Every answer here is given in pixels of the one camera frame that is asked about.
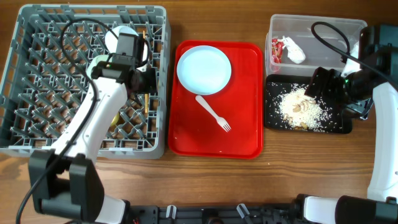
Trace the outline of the wooden chopstick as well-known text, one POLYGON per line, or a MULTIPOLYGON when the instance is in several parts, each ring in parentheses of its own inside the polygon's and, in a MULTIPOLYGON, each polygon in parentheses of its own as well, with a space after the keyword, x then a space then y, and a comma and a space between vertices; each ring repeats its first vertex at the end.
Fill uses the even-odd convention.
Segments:
MULTIPOLYGON (((145 31, 143 31, 143 38, 144 38, 144 40, 146 40, 146 32, 145 31)), ((144 65, 144 68, 142 69, 142 71, 146 71, 146 68, 147 68, 147 64, 144 65)), ((148 111, 149 111, 149 94, 146 93, 144 95, 144 98, 145 98, 144 111, 145 111, 145 113, 148 113, 148 111)))

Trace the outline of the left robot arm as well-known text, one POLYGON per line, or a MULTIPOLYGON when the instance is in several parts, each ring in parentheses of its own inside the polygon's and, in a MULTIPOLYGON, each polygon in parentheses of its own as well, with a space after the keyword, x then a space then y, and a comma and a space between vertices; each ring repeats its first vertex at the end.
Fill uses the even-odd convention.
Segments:
POLYGON ((29 159, 34 209, 88 223, 127 223, 130 203, 107 196, 95 168, 100 145, 118 111, 132 93, 157 90, 153 68, 140 71, 149 57, 142 35, 120 33, 117 47, 90 74, 83 103, 63 134, 48 151, 34 151, 29 159))

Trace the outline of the red snack wrapper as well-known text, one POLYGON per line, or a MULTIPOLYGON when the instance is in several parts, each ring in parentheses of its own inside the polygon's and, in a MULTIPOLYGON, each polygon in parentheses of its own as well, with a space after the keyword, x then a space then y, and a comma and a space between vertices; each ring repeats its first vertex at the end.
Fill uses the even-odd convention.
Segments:
POLYGON ((284 43, 278 39, 271 40, 271 59, 274 63, 281 63, 284 43))

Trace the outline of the light blue small bowl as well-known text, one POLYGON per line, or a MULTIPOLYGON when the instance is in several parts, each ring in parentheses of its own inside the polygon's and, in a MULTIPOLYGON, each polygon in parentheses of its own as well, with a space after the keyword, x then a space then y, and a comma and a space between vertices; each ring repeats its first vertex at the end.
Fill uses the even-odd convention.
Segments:
POLYGON ((117 26, 112 29, 113 33, 111 31, 107 31, 105 35, 105 46, 108 49, 109 53, 115 53, 116 52, 116 47, 118 40, 117 38, 119 37, 120 33, 125 33, 125 34, 132 34, 138 36, 139 34, 131 27, 129 26, 117 26))

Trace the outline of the white napkin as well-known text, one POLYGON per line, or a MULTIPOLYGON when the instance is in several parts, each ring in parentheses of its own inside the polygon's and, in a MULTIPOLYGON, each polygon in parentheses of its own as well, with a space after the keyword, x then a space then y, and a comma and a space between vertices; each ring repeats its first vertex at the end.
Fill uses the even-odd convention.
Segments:
POLYGON ((303 50, 290 37, 283 36, 281 39, 278 39, 278 41, 283 43, 283 49, 287 48, 287 57, 293 63, 300 64, 305 61, 306 56, 303 50))

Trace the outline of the yellow cup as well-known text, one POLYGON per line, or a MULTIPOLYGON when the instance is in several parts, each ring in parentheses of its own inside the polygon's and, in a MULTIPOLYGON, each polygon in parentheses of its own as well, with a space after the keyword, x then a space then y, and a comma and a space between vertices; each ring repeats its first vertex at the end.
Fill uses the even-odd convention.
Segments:
POLYGON ((114 116, 114 118, 113 118, 113 120, 112 120, 110 126, 111 126, 111 127, 116 126, 117 123, 119 122, 119 118, 120 118, 120 114, 117 113, 117 114, 114 116))

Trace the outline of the light blue plate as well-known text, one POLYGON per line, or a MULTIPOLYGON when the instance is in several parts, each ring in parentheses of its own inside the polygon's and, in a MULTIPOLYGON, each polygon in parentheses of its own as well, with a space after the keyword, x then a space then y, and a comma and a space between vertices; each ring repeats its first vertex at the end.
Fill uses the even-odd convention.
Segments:
POLYGON ((177 62, 181 85, 196 95, 213 95, 230 81, 232 66, 226 54, 209 45, 192 47, 177 62))

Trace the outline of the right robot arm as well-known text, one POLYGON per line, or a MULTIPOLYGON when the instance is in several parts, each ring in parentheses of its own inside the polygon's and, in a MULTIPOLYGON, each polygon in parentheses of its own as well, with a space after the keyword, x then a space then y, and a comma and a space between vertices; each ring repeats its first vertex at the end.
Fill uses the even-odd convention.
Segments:
POLYGON ((361 30, 359 53, 353 57, 322 39, 311 26, 313 36, 352 60, 360 70, 342 77, 335 70, 315 70, 307 96, 323 96, 341 105, 371 98, 376 110, 376 146, 373 174, 366 198, 347 195, 323 198, 300 194, 292 202, 290 219, 309 223, 397 223, 397 26, 379 24, 361 30))

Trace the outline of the green bowl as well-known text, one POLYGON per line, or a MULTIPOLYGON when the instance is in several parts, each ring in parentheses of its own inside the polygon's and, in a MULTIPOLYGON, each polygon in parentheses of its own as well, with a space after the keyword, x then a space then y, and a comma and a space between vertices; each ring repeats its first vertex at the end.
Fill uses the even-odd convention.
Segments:
POLYGON ((97 66, 97 64, 99 62, 105 62, 108 59, 108 55, 97 55, 88 65, 88 67, 86 68, 86 74, 89 78, 91 78, 91 73, 94 69, 95 66, 97 66))

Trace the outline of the white plastic fork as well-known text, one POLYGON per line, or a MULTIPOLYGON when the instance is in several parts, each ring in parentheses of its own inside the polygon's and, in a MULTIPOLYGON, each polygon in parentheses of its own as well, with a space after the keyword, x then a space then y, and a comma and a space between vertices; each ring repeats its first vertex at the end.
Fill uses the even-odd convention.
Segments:
POLYGON ((228 122, 218 116, 215 111, 213 110, 213 108, 207 103, 207 101, 201 96, 201 95, 197 95, 195 97, 195 100, 205 109, 207 110, 207 112, 209 112, 209 114, 212 115, 212 117, 214 117, 214 119, 216 120, 216 122, 218 123, 218 125, 226 132, 229 132, 231 130, 231 126, 228 124, 228 122))

